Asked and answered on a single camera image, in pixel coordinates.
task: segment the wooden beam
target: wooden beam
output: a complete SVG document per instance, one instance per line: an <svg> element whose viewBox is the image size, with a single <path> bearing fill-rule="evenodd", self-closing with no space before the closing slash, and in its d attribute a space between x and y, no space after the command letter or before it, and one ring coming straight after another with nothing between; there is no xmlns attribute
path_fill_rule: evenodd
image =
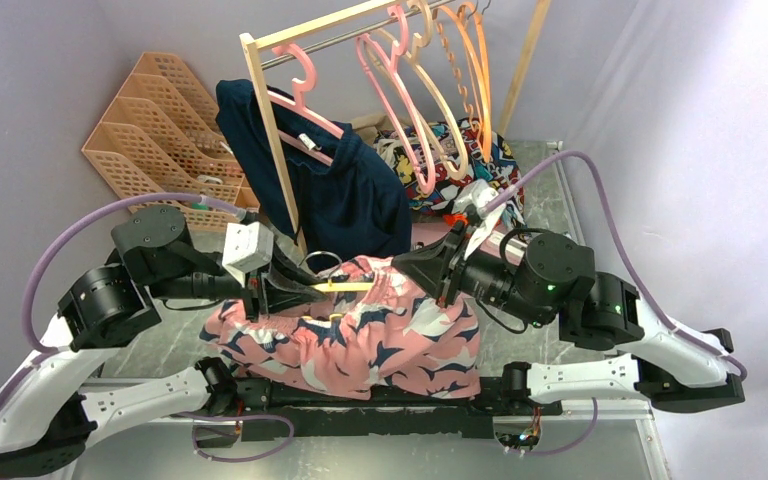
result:
<svg viewBox="0 0 768 480"><path fill-rule="evenodd" d="M528 26L528 33L525 35L525 42L522 44L522 53L519 56L519 63L514 71L514 79L511 80L511 87L508 89L508 95L505 97L505 104L502 108L502 115L499 117L499 123L496 131L499 135L505 136L508 131L508 125L514 115L519 92L522 90L522 84L525 81L525 74L528 73L528 66L531 64L531 57L537 48L537 39L540 37L540 30L543 29L543 22L546 20L546 14L549 13L549 5L552 0L537 0L534 7L534 13L531 16L531 25Z"/></svg>
<svg viewBox="0 0 768 480"><path fill-rule="evenodd" d="M265 50L278 45L286 45L299 37L304 37L326 28L331 28L334 25L339 25L344 22L348 22L354 18L366 15L382 8L389 7L400 3L400 0L369 0L357 5L351 6L340 10L339 12L330 13L328 15L300 23L294 27L285 28L284 30L271 33L264 37L257 39L257 49Z"/></svg>
<svg viewBox="0 0 768 480"><path fill-rule="evenodd" d="M293 231L299 232L297 237L298 245L301 247L302 252L306 254L307 245L304 241L304 233L301 231L301 227L299 227L299 210L296 206L296 196L293 194L293 185L290 182L290 174L287 171L287 161L284 158L281 137L278 135L278 124L275 121L275 112L272 110L272 101L269 99L269 91L266 89L266 79L263 76L263 68L261 68L260 53L251 34L244 33L240 35L240 42L243 44L243 52L246 54L246 62L249 65L249 75L251 75L257 104L260 107L260 116L263 117L263 126L266 130L266 137L269 140L269 149L272 150L272 160L275 162L275 169L278 170L278 180L281 183L284 202L287 204L287 213L290 215Z"/></svg>

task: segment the pink fabric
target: pink fabric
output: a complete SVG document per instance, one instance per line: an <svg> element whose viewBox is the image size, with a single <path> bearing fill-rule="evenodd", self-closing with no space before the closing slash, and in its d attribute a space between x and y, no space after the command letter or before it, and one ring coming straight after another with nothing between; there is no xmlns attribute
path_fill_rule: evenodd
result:
<svg viewBox="0 0 768 480"><path fill-rule="evenodd" d="M440 309L390 259L356 257L333 278L374 285L257 322L246 320L242 302L229 301L201 338L247 373L334 396L368 399L372 385L438 398L479 393L478 321L462 299ZM343 317L329 321L333 313Z"/></svg>

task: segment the beige cloth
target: beige cloth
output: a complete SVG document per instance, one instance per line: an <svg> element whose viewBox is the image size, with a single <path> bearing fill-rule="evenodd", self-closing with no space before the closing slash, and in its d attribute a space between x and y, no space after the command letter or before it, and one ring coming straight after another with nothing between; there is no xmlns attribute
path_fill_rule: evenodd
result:
<svg viewBox="0 0 768 480"><path fill-rule="evenodd" d="M398 117L402 127L413 126L413 122L409 118ZM390 121L384 113L370 113L369 115L363 115L353 118L350 122L352 124L352 130L357 133L363 140L363 143L372 145L375 142L375 137L378 136L379 130L395 130L393 122Z"/></svg>

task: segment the wooden clothes rack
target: wooden clothes rack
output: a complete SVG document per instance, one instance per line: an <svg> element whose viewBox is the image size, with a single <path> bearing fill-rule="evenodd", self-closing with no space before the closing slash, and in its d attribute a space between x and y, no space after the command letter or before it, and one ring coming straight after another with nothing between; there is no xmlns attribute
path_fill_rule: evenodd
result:
<svg viewBox="0 0 768 480"><path fill-rule="evenodd" d="M240 42L242 43L243 53L245 54L246 62L248 63L249 75L254 87L255 97L257 98L258 106L260 107L260 114L263 117L263 125L266 129L269 148L272 150L272 159L275 162L275 168L278 172L278 178L281 184L281 192L284 196L284 201L287 204L287 212L289 214L293 230L298 232L298 245L301 247L303 252L307 252L307 247L304 240L304 232L301 231L301 227L299 225L299 211L298 207L296 206L296 198L295 194L293 193L293 186L290 183L290 176L287 170L287 161L284 157L284 150L281 145L281 137L279 134L278 125L275 120L275 112L272 109L272 102L269 99L266 79L263 75L263 71L266 68L290 61L292 57L287 55L279 56L267 62L263 62L261 59L261 52L264 50L271 50L273 47L287 45L289 43L295 42L300 38L312 35L337 25L341 25L364 15L369 15L376 12L386 12L388 7L400 4L402 1L403 0L368 0L338 12L310 20L278 32L265 35L260 38L254 38L249 33L243 33L240 35ZM436 2L429 2L429 6L431 8L436 8L452 1L453 0L438 0ZM517 66L514 80L511 83L511 88L508 92L505 109L502 113L502 132L504 132L504 130L507 128L507 124L510 121L510 117L513 112L513 106L516 103L516 98L525 78L525 72L528 70L531 54L534 52L534 45L537 42L537 36L540 34L540 27L542 26L543 20L545 19L546 10L548 10L550 2L551 0L537 0L535 15L532 19L529 32L526 36L525 45L523 45L523 51L520 55L520 62ZM407 16L416 15L417 13L419 13L419 10L414 8L407 13ZM367 27L338 35L323 42L311 45L304 50L306 52L322 50L324 48L336 45L345 40L355 38L358 35L373 31L393 22L395 22L395 20L388 16L387 20L379 21L378 23L369 25Z"/></svg>

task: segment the stacked plastic baskets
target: stacked plastic baskets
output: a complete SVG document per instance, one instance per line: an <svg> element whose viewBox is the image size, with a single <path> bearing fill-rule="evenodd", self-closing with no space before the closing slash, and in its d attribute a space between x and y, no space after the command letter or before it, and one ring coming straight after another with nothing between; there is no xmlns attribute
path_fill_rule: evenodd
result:
<svg viewBox="0 0 768 480"><path fill-rule="evenodd" d="M257 208L216 126L218 110L180 58L146 52L81 151L121 198L185 192ZM168 203L184 213L192 230L224 232L235 221L201 205Z"/></svg>

